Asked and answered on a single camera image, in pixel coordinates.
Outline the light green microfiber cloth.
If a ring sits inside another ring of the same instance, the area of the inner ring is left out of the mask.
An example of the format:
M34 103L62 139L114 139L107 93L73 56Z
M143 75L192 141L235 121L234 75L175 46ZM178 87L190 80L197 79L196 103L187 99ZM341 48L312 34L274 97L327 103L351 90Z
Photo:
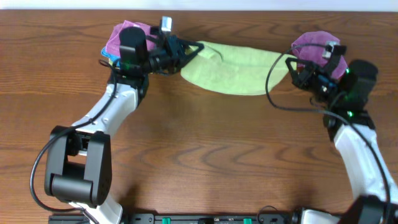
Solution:
M264 95L288 74L287 54L202 41L205 48L181 69L200 88L227 95Z

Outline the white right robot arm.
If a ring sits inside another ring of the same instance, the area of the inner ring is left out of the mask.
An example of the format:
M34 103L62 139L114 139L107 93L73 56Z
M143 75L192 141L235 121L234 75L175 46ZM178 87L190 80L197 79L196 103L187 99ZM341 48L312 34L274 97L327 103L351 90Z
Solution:
M292 83L312 92L326 104L323 125L343 158L354 202L338 223L397 223L397 184L388 171L378 144L376 127L365 110L378 69L365 60L353 60L343 76L331 77L331 65L303 61L302 71L285 62Z

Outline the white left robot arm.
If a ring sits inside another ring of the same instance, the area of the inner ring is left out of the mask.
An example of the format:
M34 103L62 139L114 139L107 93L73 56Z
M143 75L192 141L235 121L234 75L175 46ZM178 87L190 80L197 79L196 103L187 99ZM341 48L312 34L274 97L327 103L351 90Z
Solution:
M123 208L109 194L111 138L144 99L149 74L173 75L205 48L163 27L150 35L127 27L118 38L120 57L101 62L111 70L103 96L71 126L54 127L41 151L47 155L45 193L81 211L89 223L122 223Z

